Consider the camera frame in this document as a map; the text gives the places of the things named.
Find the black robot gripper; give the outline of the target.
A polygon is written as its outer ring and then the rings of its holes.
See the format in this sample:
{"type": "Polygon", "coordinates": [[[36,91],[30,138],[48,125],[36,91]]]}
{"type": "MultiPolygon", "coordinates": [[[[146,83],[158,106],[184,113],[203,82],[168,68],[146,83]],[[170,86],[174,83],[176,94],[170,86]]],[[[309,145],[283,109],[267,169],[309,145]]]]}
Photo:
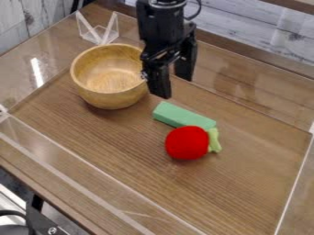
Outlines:
{"type": "Polygon", "coordinates": [[[169,67],[181,79],[191,81],[197,57],[196,24],[184,16],[186,0],[137,0],[136,18],[141,52],[141,77],[152,95],[172,96],[169,67]]]}

